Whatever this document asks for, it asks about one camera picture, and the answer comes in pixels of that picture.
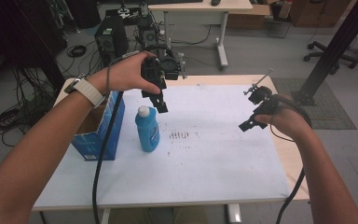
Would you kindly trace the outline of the person's right hand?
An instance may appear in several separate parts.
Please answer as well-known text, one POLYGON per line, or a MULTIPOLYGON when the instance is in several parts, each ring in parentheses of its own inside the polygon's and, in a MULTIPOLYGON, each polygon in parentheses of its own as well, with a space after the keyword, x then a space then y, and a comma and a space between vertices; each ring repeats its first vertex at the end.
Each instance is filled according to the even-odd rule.
POLYGON ((273 115, 256 115, 255 120, 264 124, 274 126, 279 132, 297 141, 312 131, 303 116, 292 107, 293 102, 278 95, 281 104, 273 115))

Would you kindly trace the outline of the blue bottle with white cap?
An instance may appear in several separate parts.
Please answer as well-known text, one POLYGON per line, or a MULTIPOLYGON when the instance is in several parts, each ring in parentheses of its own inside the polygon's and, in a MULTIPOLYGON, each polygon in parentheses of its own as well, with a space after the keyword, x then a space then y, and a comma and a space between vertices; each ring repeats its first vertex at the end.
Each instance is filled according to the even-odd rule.
POLYGON ((156 110, 146 105, 140 106, 135 117, 135 123, 143 151, 154 151, 159 143, 156 110))

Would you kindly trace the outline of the grey floor mat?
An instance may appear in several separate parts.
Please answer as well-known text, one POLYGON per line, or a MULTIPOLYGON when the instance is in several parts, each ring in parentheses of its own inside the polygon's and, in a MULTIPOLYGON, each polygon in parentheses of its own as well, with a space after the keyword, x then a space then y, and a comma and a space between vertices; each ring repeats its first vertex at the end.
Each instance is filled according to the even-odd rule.
MULTIPOLYGON (((298 91, 305 78, 275 77, 272 82, 279 94, 298 91)), ((327 83, 323 83, 312 97, 311 105, 302 105, 315 130, 355 130, 356 126, 327 83)))

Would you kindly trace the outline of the wristwatch with beige band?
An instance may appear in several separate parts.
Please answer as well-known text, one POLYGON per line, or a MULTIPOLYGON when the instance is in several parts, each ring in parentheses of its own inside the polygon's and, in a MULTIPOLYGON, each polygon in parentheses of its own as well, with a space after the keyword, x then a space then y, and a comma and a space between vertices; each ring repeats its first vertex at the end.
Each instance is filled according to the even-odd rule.
POLYGON ((73 91, 79 91, 85 96, 94 107, 99 106, 105 99, 94 86, 92 86, 85 78, 75 78, 65 89, 64 92, 70 94, 73 91))

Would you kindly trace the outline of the black computer tower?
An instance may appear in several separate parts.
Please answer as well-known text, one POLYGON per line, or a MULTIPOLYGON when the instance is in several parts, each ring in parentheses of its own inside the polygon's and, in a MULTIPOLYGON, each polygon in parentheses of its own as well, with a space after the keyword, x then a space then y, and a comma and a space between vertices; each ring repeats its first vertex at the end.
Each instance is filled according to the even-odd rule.
POLYGON ((127 53, 128 38, 120 16, 105 17, 94 35, 104 66, 127 53))

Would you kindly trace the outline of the black computer case with fan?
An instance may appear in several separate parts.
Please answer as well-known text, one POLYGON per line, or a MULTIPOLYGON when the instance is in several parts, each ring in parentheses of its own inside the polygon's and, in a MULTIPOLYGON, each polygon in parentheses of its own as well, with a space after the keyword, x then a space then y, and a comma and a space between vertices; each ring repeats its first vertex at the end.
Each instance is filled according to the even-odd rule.
POLYGON ((149 49, 158 44, 158 27, 150 15, 139 17, 137 20, 138 42, 142 49, 149 49))

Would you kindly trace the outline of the blue cardboard box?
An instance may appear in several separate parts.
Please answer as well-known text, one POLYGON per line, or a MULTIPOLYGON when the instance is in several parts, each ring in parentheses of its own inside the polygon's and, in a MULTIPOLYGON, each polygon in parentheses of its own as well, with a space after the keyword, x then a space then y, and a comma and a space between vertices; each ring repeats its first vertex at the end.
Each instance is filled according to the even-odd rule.
POLYGON ((105 161, 116 158, 117 144, 125 112, 123 100, 118 101, 119 91, 112 91, 107 100, 93 108, 76 132, 72 145, 85 161, 97 161, 103 148, 103 140, 108 131, 109 123, 114 122, 108 135, 107 145, 103 154, 105 161))

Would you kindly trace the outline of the brown wooden cabinet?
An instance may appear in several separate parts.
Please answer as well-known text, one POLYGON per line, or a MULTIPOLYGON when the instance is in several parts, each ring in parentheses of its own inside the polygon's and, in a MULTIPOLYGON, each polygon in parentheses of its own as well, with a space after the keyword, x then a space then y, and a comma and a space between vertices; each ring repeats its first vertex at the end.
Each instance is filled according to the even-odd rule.
POLYGON ((293 0, 289 16, 295 27, 334 27, 351 0, 293 0))

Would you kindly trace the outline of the black office chair base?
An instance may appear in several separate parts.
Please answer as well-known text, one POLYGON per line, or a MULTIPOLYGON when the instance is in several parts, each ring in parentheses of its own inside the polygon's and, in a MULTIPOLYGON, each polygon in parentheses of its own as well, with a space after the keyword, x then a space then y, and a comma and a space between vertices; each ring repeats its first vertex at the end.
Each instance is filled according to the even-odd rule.
POLYGON ((308 62, 311 57, 320 57, 323 66, 331 66, 329 73, 334 75, 336 71, 339 69, 339 60, 344 60, 351 62, 349 65, 350 69, 353 69, 358 64, 358 59, 352 56, 348 56, 345 53, 339 53, 338 51, 333 51, 329 47, 324 46, 323 44, 313 41, 307 45, 308 49, 314 49, 317 47, 321 50, 321 52, 309 52, 307 55, 303 57, 304 62, 308 62))

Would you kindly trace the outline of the person's left hand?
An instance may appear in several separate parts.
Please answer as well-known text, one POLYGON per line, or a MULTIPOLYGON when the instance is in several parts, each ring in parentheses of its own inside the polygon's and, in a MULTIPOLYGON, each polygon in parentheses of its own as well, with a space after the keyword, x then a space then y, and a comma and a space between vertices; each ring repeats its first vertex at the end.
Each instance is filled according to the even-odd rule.
POLYGON ((127 91, 132 89, 159 94, 160 89, 141 76, 141 65, 148 56, 154 56, 154 54, 148 51, 134 54, 91 75, 87 78, 87 81, 101 94, 108 91, 127 91))

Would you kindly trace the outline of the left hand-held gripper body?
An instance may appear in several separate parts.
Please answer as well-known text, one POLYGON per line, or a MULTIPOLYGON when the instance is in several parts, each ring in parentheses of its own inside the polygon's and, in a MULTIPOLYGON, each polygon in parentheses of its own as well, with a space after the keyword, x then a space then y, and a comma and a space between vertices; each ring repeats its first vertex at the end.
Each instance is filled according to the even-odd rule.
POLYGON ((167 88, 166 80, 186 78, 184 54, 178 56, 166 45, 151 45, 145 48, 148 52, 155 52, 156 56, 148 56, 144 59, 141 68, 141 76, 146 81, 156 85, 161 91, 167 88))

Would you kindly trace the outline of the black metal stand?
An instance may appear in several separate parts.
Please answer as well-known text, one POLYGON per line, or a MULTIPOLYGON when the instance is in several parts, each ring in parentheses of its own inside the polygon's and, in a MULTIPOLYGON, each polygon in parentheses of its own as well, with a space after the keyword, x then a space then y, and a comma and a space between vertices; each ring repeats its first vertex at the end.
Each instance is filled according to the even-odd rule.
MULTIPOLYGON (((344 22, 341 23, 336 34, 328 44, 328 48, 344 53, 354 38, 358 35, 358 0, 354 4, 344 22)), ((329 75, 331 66, 323 66, 320 60, 316 63, 310 75, 298 91, 292 92, 292 97, 298 105, 311 105, 312 97, 329 75)))

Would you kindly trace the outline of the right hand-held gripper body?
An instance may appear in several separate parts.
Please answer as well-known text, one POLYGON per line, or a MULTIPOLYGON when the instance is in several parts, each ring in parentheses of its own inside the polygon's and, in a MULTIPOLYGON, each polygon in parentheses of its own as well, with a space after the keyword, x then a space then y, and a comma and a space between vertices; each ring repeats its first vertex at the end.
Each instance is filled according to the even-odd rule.
POLYGON ((265 86, 260 86, 260 83, 270 74, 273 70, 270 68, 268 72, 252 83, 251 87, 244 91, 244 95, 248 95, 248 100, 256 105, 253 114, 246 120, 246 123, 256 123, 255 117, 257 115, 272 115, 275 113, 278 101, 273 98, 272 90, 265 86))

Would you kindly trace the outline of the white desk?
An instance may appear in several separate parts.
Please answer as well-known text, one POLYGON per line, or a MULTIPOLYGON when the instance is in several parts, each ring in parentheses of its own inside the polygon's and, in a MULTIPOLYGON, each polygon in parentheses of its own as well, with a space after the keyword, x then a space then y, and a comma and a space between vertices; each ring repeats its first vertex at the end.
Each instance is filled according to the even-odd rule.
POLYGON ((200 0, 177 4, 147 4, 147 6, 150 11, 161 11, 163 13, 165 30, 168 30, 171 15, 180 17, 181 23, 219 24, 220 36, 216 38, 216 47, 221 68, 228 67, 224 47, 228 14, 230 12, 247 13, 253 9, 249 0, 200 0))

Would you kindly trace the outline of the brown cardboard box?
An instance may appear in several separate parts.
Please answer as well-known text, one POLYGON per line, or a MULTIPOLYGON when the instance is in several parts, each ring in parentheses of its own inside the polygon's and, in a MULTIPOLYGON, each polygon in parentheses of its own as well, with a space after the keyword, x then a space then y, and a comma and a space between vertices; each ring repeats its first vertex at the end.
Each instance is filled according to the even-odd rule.
POLYGON ((231 11, 228 13, 227 28, 259 30, 264 27, 265 18, 269 15, 269 5, 253 5, 247 11, 231 11))

